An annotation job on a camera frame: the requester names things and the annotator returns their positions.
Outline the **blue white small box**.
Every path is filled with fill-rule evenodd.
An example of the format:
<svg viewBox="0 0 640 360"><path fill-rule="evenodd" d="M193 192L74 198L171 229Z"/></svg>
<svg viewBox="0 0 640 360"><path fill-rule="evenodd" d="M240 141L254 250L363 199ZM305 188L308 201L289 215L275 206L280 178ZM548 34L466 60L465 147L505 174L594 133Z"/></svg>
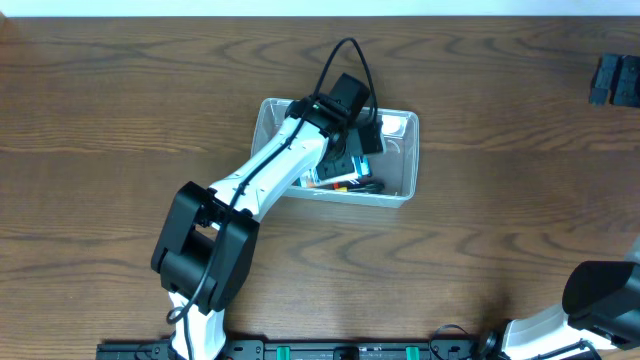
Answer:
<svg viewBox="0 0 640 360"><path fill-rule="evenodd" d="M322 161L293 182L302 188L320 187L370 177L372 170L364 156L345 156L335 161Z"/></svg>

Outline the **thin black yellow screwdriver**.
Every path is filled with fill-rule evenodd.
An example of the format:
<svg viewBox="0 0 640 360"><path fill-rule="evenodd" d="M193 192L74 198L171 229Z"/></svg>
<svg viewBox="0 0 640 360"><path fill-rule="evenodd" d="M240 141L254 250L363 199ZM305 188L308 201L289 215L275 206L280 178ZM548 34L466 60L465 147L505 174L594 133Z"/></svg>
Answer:
<svg viewBox="0 0 640 360"><path fill-rule="evenodd" d="M337 183L333 189L340 192L380 194L385 189L385 185L381 182Z"/></svg>

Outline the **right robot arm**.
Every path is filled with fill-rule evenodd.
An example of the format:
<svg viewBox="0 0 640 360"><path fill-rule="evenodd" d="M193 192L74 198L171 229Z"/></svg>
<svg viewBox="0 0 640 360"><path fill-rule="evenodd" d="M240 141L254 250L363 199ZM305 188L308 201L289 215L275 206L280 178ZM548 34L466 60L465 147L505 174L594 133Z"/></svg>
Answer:
<svg viewBox="0 0 640 360"><path fill-rule="evenodd" d="M598 359L639 346L639 244L622 261L585 261L562 301L480 342L478 359Z"/></svg>

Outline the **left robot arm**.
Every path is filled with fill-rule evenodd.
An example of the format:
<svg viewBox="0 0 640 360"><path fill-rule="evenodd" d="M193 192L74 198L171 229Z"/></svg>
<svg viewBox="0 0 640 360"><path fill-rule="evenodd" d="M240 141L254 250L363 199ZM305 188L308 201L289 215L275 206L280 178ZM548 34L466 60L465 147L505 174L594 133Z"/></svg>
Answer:
<svg viewBox="0 0 640 360"><path fill-rule="evenodd" d="M381 142L372 82L342 74L327 94L292 102L277 133L227 177L174 196L151 257L173 304L171 347L183 359L214 359L226 342L224 311L244 284L260 222L305 172L330 155Z"/></svg>

